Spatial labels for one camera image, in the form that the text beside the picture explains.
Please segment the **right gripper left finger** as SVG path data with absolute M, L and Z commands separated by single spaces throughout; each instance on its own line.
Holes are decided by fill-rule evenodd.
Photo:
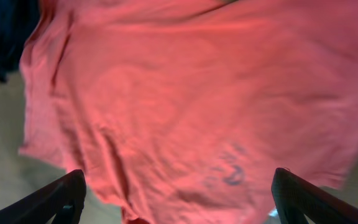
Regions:
M 80 169 L 0 210 L 0 224 L 79 224 L 86 182 Z

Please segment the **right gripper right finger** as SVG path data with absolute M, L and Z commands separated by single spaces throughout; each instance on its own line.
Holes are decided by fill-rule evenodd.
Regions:
M 358 208 L 284 168 L 275 170 L 271 191 L 284 224 L 358 224 Z

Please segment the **red printed t-shirt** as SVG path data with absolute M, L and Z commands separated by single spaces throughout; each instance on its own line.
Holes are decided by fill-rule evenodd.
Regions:
M 21 153 L 125 222 L 262 223 L 273 173 L 358 160 L 358 1 L 41 1 Z

